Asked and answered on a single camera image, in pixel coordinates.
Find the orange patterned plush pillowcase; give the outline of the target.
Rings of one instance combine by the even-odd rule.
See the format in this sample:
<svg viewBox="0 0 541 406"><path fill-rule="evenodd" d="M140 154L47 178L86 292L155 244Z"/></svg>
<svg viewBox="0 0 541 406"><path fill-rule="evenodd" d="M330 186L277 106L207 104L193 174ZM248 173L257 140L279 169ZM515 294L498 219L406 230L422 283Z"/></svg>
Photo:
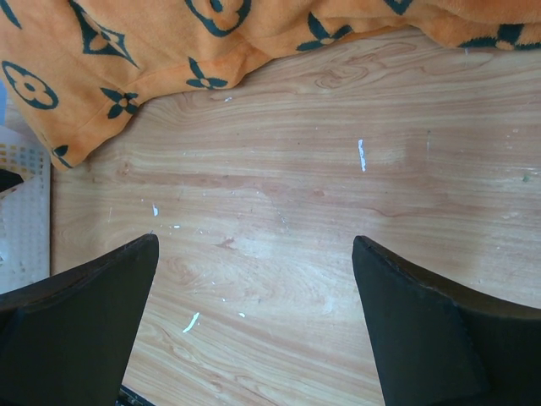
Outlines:
<svg viewBox="0 0 541 406"><path fill-rule="evenodd" d="M1 79L67 170L145 102L412 26L444 47L540 46L537 1L4 1Z"/></svg>

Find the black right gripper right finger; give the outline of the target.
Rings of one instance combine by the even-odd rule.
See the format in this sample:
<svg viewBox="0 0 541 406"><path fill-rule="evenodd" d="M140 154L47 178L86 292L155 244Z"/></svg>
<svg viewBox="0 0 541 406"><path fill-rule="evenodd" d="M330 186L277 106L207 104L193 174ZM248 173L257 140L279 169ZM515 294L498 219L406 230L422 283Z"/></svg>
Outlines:
<svg viewBox="0 0 541 406"><path fill-rule="evenodd" d="M388 405L537 405L540 312L483 294L365 236L352 266Z"/></svg>

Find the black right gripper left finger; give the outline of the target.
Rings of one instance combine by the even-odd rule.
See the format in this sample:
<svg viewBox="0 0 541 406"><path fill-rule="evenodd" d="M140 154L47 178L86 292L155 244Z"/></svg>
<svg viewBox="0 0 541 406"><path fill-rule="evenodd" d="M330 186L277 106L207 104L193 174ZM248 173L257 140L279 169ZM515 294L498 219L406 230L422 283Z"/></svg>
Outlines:
<svg viewBox="0 0 541 406"><path fill-rule="evenodd" d="M3 405L146 405L123 378L159 258L153 233L1 295Z"/></svg>

